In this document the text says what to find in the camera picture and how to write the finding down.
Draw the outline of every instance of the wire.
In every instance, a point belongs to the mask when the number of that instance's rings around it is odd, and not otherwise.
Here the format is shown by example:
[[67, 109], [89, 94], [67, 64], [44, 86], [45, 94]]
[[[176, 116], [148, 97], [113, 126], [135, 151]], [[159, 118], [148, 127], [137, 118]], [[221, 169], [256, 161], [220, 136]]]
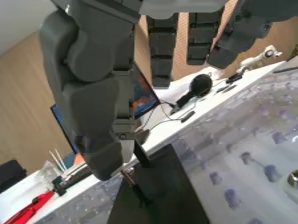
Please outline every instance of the wire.
[[143, 129], [147, 127], [148, 122], [149, 122], [149, 120], [151, 120], [151, 118], [152, 118], [153, 112], [156, 111], [156, 108], [152, 110], [151, 115], [149, 115], [149, 117], [148, 117], [148, 119], [147, 119], [147, 122], [145, 122], [145, 124], [139, 128], [139, 131], [136, 132], [136, 134], [140, 133], [140, 132], [143, 131]]
[[224, 79], [221, 82], [218, 82], [212, 88], [214, 88], [216, 86], [218, 86], [225, 81], [226, 81], [226, 79]]
[[193, 104], [193, 107], [179, 117], [179, 118], [176, 118], [176, 119], [173, 119], [173, 118], [171, 118], [169, 117], [169, 115], [165, 113], [165, 110], [164, 110], [164, 107], [161, 106], [161, 109], [163, 109], [163, 112], [164, 112], [164, 114], [165, 114], [165, 116], [167, 116], [167, 118], [169, 119], [169, 120], [167, 120], [167, 121], [161, 121], [160, 123], [157, 123], [151, 129], [149, 129], [149, 131], [152, 131], [160, 124], [163, 124], [163, 123], [167, 123], [167, 122], [171, 122], [171, 121], [181, 121], [183, 120], [183, 117], [185, 116], [185, 114], [188, 114], [191, 111], [193, 111], [194, 109], [196, 109], [196, 106], [197, 106], [197, 102], [198, 102], [198, 98], [197, 98], [197, 100], [196, 100], [196, 102], [194, 102], [194, 104]]
[[172, 108], [175, 108], [175, 104], [173, 104], [173, 103], [169, 103], [169, 102], [165, 101], [165, 100], [161, 100], [161, 102], [165, 103], [165, 104], [169, 104], [169, 106], [171, 106]]

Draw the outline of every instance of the round knob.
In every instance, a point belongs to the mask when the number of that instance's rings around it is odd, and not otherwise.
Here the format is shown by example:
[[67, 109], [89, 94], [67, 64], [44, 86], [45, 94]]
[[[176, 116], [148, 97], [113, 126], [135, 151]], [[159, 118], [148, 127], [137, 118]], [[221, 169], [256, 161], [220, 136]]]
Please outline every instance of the round knob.
[[288, 183], [292, 187], [298, 188], [298, 170], [293, 171], [288, 177]]

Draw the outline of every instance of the computer monitor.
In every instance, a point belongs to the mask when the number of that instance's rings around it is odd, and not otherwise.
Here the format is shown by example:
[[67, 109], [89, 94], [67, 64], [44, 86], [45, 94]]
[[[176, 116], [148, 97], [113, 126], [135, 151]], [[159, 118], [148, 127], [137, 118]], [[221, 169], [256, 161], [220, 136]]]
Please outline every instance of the computer monitor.
[[135, 109], [135, 119], [139, 119], [145, 113], [148, 113], [160, 105], [160, 99], [136, 64], [135, 64], [133, 79], [135, 79], [133, 80], [133, 85], [135, 85], [133, 109]]
[[[133, 102], [135, 119], [139, 119], [145, 113], [148, 113], [160, 105], [160, 99], [136, 63], [135, 63], [133, 85], [135, 85], [135, 102]], [[72, 147], [72, 150], [75, 153], [77, 153], [79, 150], [76, 145], [69, 140], [69, 137], [64, 128], [63, 114], [60, 113], [59, 107], [56, 104], [51, 107], [51, 111], [63, 129], [63, 133]]]

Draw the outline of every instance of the white wall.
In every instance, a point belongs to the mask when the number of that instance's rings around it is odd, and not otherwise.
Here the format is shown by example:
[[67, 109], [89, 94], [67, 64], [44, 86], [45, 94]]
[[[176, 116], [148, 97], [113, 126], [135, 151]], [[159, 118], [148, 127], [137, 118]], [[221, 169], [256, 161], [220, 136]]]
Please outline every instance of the white wall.
[[0, 0], [0, 54], [39, 29], [53, 9], [49, 0]]

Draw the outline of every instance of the gray metal part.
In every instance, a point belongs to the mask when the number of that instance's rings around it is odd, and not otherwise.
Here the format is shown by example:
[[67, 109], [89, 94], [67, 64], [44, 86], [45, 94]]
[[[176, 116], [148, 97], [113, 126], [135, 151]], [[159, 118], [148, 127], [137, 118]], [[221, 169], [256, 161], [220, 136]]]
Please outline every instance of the gray metal part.
[[[91, 6], [81, 0], [73, 0], [69, 8], [69, 15], [80, 27], [80, 34], [69, 51], [68, 64], [76, 76], [87, 82], [101, 80], [113, 70], [115, 52], [133, 29], [133, 23], [123, 19], [125, 16], [119, 18], [101, 11], [96, 8], [101, 6], [100, 1], [96, 3]], [[137, 23], [140, 16], [132, 13], [132, 18], [135, 16], [133, 21]]]
[[132, 34], [140, 15], [120, 3], [79, 0], [68, 13], [52, 13], [42, 27], [44, 68], [67, 133], [93, 174], [107, 180], [123, 165], [117, 135], [133, 139]]
[[147, 23], [152, 58], [152, 84], [156, 88], [168, 88], [172, 81], [179, 13], [165, 20], [156, 20], [148, 16]]
[[224, 8], [213, 13], [189, 13], [188, 56], [189, 65], [204, 65], [213, 38], [221, 24]]
[[228, 0], [144, 0], [140, 14], [168, 19], [177, 12], [216, 12]]
[[296, 0], [240, 0], [208, 63], [225, 69], [238, 54], [252, 48], [257, 38], [266, 37], [272, 23], [284, 21], [296, 15], [298, 15]]

